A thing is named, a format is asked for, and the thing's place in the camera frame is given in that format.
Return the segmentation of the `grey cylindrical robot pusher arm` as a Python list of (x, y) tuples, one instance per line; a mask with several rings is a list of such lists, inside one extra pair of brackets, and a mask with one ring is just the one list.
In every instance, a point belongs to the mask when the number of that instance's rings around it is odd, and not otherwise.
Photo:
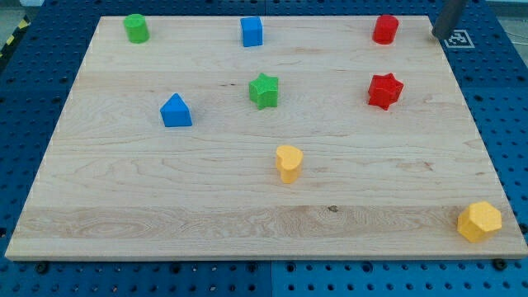
[(447, 39), (462, 16), (468, 0), (446, 0), (431, 33), (438, 40)]

